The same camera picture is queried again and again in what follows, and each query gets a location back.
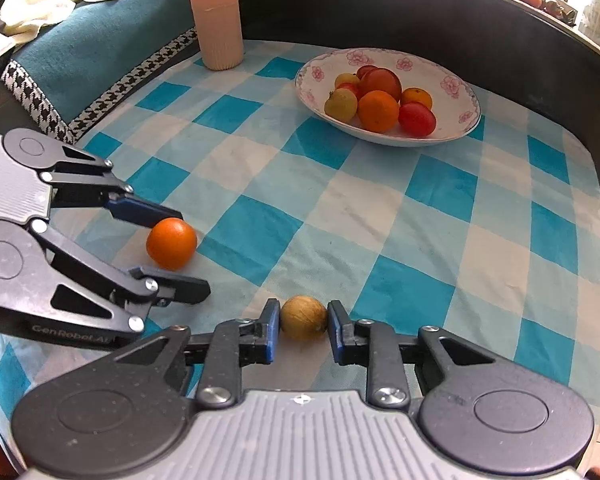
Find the white bowl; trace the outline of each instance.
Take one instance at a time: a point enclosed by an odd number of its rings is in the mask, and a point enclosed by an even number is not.
[[[422,88],[433,99],[436,129],[423,139],[408,137],[396,124],[384,134],[362,129],[356,116],[351,124],[342,123],[324,113],[324,103],[333,91],[336,77],[355,73],[363,65],[372,64],[392,70],[402,88]],[[300,100],[318,117],[359,139],[387,146],[430,146],[459,139],[470,133],[480,120],[480,104],[472,88],[440,65],[418,56],[385,48],[348,48],[314,57],[296,75],[296,91]]]

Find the orange fruit in bowl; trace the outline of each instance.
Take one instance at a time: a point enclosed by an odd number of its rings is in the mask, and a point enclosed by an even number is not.
[[[400,105],[391,95],[382,90],[372,90],[358,102],[358,118],[362,127],[381,134],[398,122]]]
[[[407,103],[421,103],[431,110],[433,99],[429,92],[424,91],[422,88],[407,88],[402,92],[400,104],[405,105]]]
[[[196,252],[198,236],[193,227],[180,218],[160,220],[146,239],[146,252],[161,268],[177,270]]]

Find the red fruit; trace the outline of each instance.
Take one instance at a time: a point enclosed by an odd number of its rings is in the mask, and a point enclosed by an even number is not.
[[[375,65],[365,65],[365,66],[361,66],[358,71],[356,72],[356,75],[358,76],[358,79],[362,80],[362,78],[365,76],[365,74],[367,72],[371,72],[372,70],[375,70],[376,68],[378,68]]]
[[[436,117],[421,103],[407,103],[400,107],[398,122],[411,137],[427,137],[436,129]]]
[[[360,80],[360,93],[365,95],[373,90],[387,92],[397,102],[400,102],[402,85],[398,76],[388,68],[376,68],[367,72]]]
[[[356,85],[355,83],[340,83],[336,87],[336,90],[338,88],[346,88],[347,90],[351,90],[353,92],[353,95],[356,96],[356,99],[358,101],[360,101],[360,98],[362,97],[362,95],[360,94],[360,87],[358,85]]]

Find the houndstooth trim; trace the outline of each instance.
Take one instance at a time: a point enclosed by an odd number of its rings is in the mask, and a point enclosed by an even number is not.
[[[70,144],[77,140],[51,101],[20,63],[12,59],[0,79],[43,133]]]
[[[167,63],[177,53],[196,41],[196,29],[191,28],[170,41],[158,52],[136,66],[131,72],[115,83],[109,90],[98,97],[91,105],[69,123],[69,129],[76,139],[83,136],[94,124],[103,118],[117,105],[139,82],[150,76],[156,69]]]
[[[195,28],[183,32],[123,76],[69,124],[61,119],[45,93],[16,60],[12,59],[9,62],[1,79],[44,134],[73,144],[131,93],[138,83],[191,45],[197,38]]]

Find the tablecloth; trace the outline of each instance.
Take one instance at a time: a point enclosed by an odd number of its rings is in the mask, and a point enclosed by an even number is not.
[[[462,139],[421,149],[357,140],[295,95],[298,69],[326,50],[247,41],[226,72],[195,56],[81,140],[198,231],[184,273],[209,280],[211,296],[154,308],[148,330],[209,332],[273,297],[338,299],[353,318],[402,333],[443,326],[568,384],[599,424],[600,188],[589,153],[480,88],[484,115]],[[53,222],[106,262],[150,263],[147,230],[104,210]],[[365,371],[336,366],[326,339],[282,338],[278,350],[269,367],[244,369],[245,387],[363,387]],[[13,445],[8,418],[27,390],[99,354],[0,335],[0,435]]]

